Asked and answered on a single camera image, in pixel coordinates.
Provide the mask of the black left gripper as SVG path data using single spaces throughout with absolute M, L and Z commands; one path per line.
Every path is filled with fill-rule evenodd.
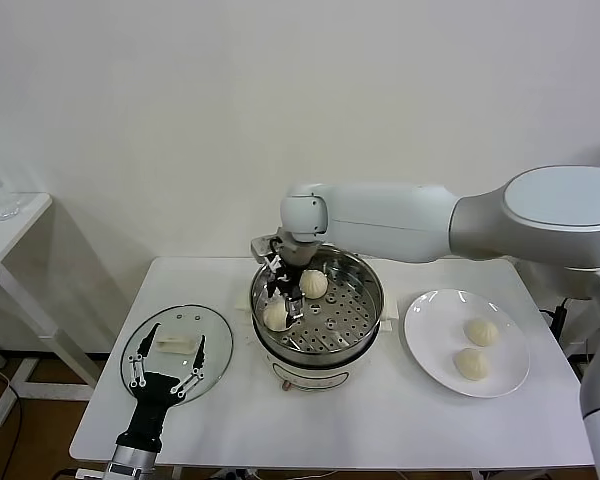
M 178 378 L 162 373 L 144 373 L 144 361 L 159 327 L 160 324 L 155 323 L 139 342 L 136 353 L 128 358 L 131 371 L 128 384 L 136 406 L 127 429 L 117 437 L 118 441 L 159 441 L 167 411 L 204 379 L 205 335 L 201 336 L 191 372 L 180 382 Z

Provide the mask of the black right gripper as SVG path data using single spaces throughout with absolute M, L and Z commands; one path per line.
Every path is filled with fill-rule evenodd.
M 287 321 L 295 322 L 303 318 L 304 295 L 300 280 L 303 267 L 290 265 L 282 261 L 280 256 L 266 256 L 265 266 L 269 273 L 266 281 L 267 295 L 272 298 L 277 290 L 285 297 Z

